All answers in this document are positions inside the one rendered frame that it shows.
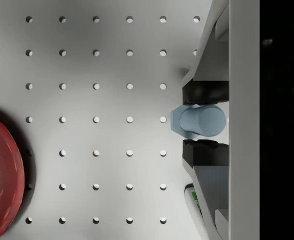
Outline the pale blue bolt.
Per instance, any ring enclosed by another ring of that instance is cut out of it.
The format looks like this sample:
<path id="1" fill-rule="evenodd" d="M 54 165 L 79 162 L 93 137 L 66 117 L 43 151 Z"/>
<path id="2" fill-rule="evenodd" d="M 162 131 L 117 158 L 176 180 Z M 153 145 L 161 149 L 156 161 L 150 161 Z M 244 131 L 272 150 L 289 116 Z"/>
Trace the pale blue bolt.
<path id="1" fill-rule="evenodd" d="M 226 126 L 226 116 L 216 105 L 182 105 L 170 113 L 170 128 L 186 139 L 214 137 Z"/>

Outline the red plate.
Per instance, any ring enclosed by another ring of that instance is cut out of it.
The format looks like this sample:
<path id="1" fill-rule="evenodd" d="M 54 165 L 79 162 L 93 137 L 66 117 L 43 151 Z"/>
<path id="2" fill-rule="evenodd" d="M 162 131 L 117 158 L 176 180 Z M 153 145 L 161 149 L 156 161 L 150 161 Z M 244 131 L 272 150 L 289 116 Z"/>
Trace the red plate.
<path id="1" fill-rule="evenodd" d="M 25 173 L 19 148 L 0 122 L 0 236 L 16 217 L 24 195 Z"/>

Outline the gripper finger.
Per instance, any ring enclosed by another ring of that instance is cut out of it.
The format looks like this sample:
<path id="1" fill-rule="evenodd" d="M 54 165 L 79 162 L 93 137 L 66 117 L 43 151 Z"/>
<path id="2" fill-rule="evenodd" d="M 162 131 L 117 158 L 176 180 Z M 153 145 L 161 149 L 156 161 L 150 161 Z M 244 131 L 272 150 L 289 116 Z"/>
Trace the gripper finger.
<path id="1" fill-rule="evenodd" d="M 183 105 L 214 105 L 229 101 L 229 81 L 190 80 L 182 88 Z"/>
<path id="2" fill-rule="evenodd" d="M 186 172 L 196 166 L 229 166 L 229 145 L 214 140 L 185 139 L 182 143 L 182 165 Z"/>

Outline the small white bottle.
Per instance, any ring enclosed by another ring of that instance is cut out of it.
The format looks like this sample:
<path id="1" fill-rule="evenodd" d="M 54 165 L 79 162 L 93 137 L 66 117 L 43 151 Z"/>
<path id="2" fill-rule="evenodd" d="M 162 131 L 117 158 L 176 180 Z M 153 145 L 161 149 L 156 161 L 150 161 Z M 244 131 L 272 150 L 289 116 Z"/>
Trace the small white bottle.
<path id="1" fill-rule="evenodd" d="M 192 217 L 194 225 L 200 236 L 200 240 L 209 240 L 208 232 L 205 227 L 202 212 L 198 202 L 197 194 L 195 192 L 194 185 L 192 183 L 188 184 L 184 190 L 184 198 Z"/>

